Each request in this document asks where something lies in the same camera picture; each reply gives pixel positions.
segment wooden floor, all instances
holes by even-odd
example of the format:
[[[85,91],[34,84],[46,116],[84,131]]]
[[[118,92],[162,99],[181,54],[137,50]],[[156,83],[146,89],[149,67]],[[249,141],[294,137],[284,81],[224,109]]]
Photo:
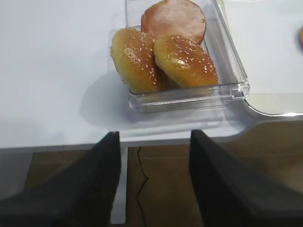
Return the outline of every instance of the wooden floor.
[[[257,171],[303,192],[303,123],[261,125],[233,142],[221,144]],[[129,149],[127,222],[117,227],[142,227],[135,196],[144,182],[138,148]],[[188,145],[145,147],[140,152],[149,177],[140,194],[148,227],[202,227],[188,172]],[[26,188],[68,167],[85,151],[36,153]]]

